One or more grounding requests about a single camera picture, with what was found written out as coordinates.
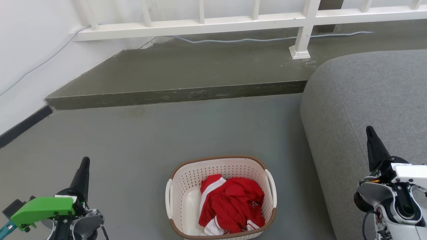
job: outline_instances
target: white wall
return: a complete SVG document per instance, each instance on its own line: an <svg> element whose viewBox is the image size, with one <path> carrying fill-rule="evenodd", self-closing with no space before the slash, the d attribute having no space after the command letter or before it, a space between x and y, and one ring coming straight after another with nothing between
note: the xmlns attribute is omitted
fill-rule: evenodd
<svg viewBox="0 0 427 240"><path fill-rule="evenodd" d="M81 27L82 19L74 0L2 0L0 23L1 93L24 71L55 51ZM119 51L141 47L150 39L71 42L0 96L0 134L42 108L43 98L50 92Z"/></svg>
<svg viewBox="0 0 427 240"><path fill-rule="evenodd" d="M360 8L364 0L344 0L343 9ZM260 0L259 14L301 12L305 0ZM374 0L372 7L409 5L412 0ZM152 21L199 18L199 0L147 0ZM204 0L205 17L249 16L254 0ZM91 0L99 22L143 21L140 0Z"/></svg>

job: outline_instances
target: green robot part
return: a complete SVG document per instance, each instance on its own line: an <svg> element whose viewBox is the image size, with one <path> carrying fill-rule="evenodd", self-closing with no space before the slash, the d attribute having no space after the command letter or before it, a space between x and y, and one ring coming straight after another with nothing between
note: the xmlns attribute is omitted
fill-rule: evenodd
<svg viewBox="0 0 427 240"><path fill-rule="evenodd" d="M74 215L73 199L69 197L37 197L21 207L10 220L21 230L46 218Z"/></svg>

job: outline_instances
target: white stripe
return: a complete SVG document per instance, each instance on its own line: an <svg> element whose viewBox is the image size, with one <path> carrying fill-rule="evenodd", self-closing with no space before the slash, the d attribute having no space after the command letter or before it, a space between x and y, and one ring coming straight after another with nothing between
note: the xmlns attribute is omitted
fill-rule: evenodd
<svg viewBox="0 0 427 240"><path fill-rule="evenodd" d="M247 224L247 228L248 228L248 230L255 230L255 229L257 229L257 228L260 228L258 225L256 225L253 221L251 221L251 220L248 220L247 222L246 222L246 224Z"/></svg>
<svg viewBox="0 0 427 240"><path fill-rule="evenodd" d="M199 217L202 214L202 209L203 206L205 205L205 201L206 201L206 197L208 196L208 194L210 192L212 192L213 190L221 187L221 185L223 185L225 183L225 179L224 178L220 178L218 180L216 180L215 182L213 182L211 185L209 185L205 191L202 193L202 199L200 200L200 209L199 209Z"/></svg>
<svg viewBox="0 0 427 240"><path fill-rule="evenodd" d="M205 233L210 236L223 235L225 233L225 229L219 228L218 220L216 216L206 225Z"/></svg>

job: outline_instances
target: cable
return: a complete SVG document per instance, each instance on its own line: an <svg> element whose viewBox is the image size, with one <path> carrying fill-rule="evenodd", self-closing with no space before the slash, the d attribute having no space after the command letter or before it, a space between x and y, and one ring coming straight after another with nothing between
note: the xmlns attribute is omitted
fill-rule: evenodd
<svg viewBox="0 0 427 240"><path fill-rule="evenodd" d="M104 226L102 226L102 227L101 227L101 229L102 229L102 231L104 232L105 240L110 240L110 239L108 238L107 231L105 230Z"/></svg>
<svg viewBox="0 0 427 240"><path fill-rule="evenodd" d="M71 38L58 50L56 51L52 56L50 56L48 59L46 59L45 61L43 61L42 63L40 63L39 65L37 65L37 67L32 68L30 71L27 71L26 73L24 73L21 77L18 78L17 81L15 81L14 83L12 83L9 87L6 88L6 90L4 90L2 93L0 93L0 97L5 94L7 91L9 91L12 87L14 87L17 83L19 83L25 76L27 76L27 74L29 74L30 72L36 70L37 68L41 67L43 64L47 63L49 60L51 60L54 56L56 56L59 52L61 52L70 42L71 40L74 38L74 36L76 36L77 33L79 33L82 30L85 30L86 28L88 28L89 26L85 26L80 28L79 30L75 31L73 33L73 35L71 36Z"/></svg>
<svg viewBox="0 0 427 240"><path fill-rule="evenodd" d="M311 38L321 38L321 37L336 37L336 36L353 36L356 34L361 33L374 33L374 32L354 32L354 33L337 33L337 34L323 34L323 35L313 35ZM288 40L288 39L296 39L296 37L288 37L288 38L273 38L273 39L252 39L252 38L245 38L240 40L200 40L200 41L191 41L179 36L168 36L170 38L176 38L181 39L183 41L189 42L189 43L205 43L205 42L213 42L213 43L237 43L237 42L243 42L243 41L255 41L255 42L271 42L271 41L281 41L281 40Z"/></svg>
<svg viewBox="0 0 427 240"><path fill-rule="evenodd" d="M369 214L378 215L378 213L376 211L374 211L374 210L369 210L369 211L366 212L365 217L363 218L363 223L362 223L362 234L363 234L363 239L364 240L368 240L366 238L366 235L365 235L365 223L366 223L366 219L368 218Z"/></svg>

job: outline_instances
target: black baseboard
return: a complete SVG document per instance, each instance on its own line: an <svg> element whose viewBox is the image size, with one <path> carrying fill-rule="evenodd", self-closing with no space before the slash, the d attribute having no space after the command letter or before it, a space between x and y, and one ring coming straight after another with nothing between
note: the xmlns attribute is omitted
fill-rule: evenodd
<svg viewBox="0 0 427 240"><path fill-rule="evenodd" d="M18 125L14 126L9 131L3 133L0 136L0 148L3 148L14 139L16 139L19 135L24 133L26 130L34 126L36 123L42 121L45 117L52 114L52 110L49 106L44 106L40 110L38 110L33 115L29 116L24 121L20 122Z"/></svg>

